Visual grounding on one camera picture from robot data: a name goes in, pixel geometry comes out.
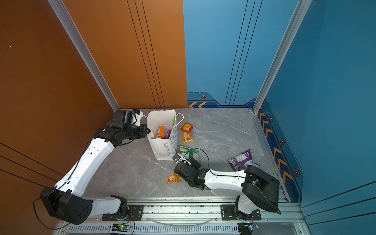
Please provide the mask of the orange Fox's candy bag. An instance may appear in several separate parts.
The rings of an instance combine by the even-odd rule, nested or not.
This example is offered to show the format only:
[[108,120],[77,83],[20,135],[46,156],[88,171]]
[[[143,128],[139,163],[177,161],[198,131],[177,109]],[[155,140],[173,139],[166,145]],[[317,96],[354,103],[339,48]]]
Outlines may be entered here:
[[160,126],[159,127],[159,130],[158,130],[158,133],[157,133],[157,138],[158,139],[164,139],[165,138],[165,127],[164,126]]

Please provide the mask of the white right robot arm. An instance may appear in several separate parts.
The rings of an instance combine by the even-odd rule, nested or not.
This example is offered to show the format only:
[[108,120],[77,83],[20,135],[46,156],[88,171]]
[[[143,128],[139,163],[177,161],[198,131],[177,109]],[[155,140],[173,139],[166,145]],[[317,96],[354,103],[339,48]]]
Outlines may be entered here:
[[249,165],[245,170],[232,172],[215,171],[202,168],[197,160],[191,159],[179,162],[174,173],[193,188],[240,192],[230,214],[237,219],[261,220],[260,210],[281,213],[279,180],[256,166]]

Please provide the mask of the purple grape candy bag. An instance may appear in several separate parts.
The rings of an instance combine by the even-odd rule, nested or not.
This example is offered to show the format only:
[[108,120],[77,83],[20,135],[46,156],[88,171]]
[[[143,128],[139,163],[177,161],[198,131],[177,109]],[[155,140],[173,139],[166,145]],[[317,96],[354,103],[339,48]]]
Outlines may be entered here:
[[167,131],[167,134],[166,134],[165,139],[169,139],[169,137],[170,137],[170,135],[171,135],[171,132],[172,132],[171,130],[168,130],[168,131]]

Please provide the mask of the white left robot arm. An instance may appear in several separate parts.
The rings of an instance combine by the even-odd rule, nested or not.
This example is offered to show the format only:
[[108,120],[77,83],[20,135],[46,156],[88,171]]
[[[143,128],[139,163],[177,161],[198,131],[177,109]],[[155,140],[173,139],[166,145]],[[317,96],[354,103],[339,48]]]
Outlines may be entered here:
[[147,124],[141,123],[142,117],[139,109],[117,110],[114,118],[96,132],[70,171],[54,187],[42,190],[39,199],[51,217],[74,225],[97,215],[109,215],[115,220],[129,217],[130,209],[123,197],[85,198],[83,195],[102,162],[115,148],[148,136],[150,130]]

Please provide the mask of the white paper bag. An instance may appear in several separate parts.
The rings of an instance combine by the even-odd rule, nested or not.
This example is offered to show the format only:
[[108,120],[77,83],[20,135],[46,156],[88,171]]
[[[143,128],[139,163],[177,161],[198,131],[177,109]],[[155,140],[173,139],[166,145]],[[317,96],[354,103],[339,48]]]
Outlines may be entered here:
[[147,136],[154,156],[159,161],[172,161],[177,152],[178,125],[184,115],[175,110],[151,111],[147,118]]

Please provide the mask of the green white snack bag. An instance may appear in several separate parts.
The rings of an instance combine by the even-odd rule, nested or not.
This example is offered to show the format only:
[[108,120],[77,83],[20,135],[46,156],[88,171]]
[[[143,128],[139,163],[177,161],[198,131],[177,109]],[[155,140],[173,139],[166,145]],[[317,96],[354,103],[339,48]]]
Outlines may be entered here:
[[199,150],[196,148],[186,147],[186,146],[180,146],[180,152],[178,153],[178,156],[180,157],[178,162],[182,162],[184,160],[190,160],[190,159],[197,159]]

